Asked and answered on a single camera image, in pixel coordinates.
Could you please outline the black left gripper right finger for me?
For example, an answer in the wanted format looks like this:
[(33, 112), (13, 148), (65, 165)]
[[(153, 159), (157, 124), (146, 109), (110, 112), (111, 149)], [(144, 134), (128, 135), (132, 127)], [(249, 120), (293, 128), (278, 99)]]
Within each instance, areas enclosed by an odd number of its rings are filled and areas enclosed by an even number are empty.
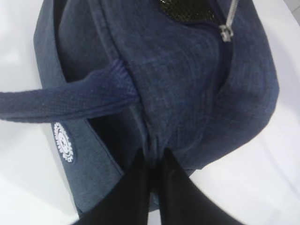
[(197, 188), (170, 149), (158, 164), (158, 196), (163, 225), (237, 224)]

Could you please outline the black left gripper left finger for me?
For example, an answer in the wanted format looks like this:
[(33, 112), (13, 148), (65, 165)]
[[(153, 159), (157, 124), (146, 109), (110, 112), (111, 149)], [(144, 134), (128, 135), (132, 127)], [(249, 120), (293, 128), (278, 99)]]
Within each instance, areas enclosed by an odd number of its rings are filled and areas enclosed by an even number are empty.
[(149, 170), (143, 151), (116, 186), (76, 225), (146, 225), (150, 203)]

